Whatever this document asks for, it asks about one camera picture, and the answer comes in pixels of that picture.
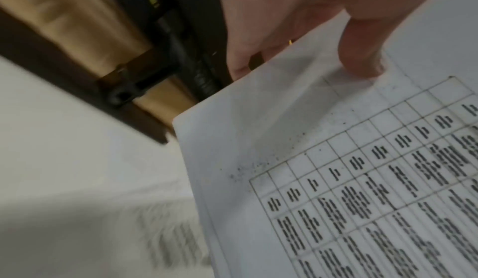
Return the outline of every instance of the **paper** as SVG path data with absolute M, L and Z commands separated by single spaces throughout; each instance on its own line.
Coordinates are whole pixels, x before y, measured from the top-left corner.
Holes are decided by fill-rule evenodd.
M 476 59 L 434 50 L 478 45 L 462 1 L 376 80 L 341 69 L 343 15 L 176 119 L 217 278 L 478 276 Z
M 213 277 L 193 200 L 130 196 L 3 207 L 0 277 Z

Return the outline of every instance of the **white surface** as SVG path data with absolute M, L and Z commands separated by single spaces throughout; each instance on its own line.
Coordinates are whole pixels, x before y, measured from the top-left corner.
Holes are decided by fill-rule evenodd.
M 3 58 L 0 113 L 0 205 L 159 184 L 165 198 L 192 196 L 174 139 L 158 145 Z

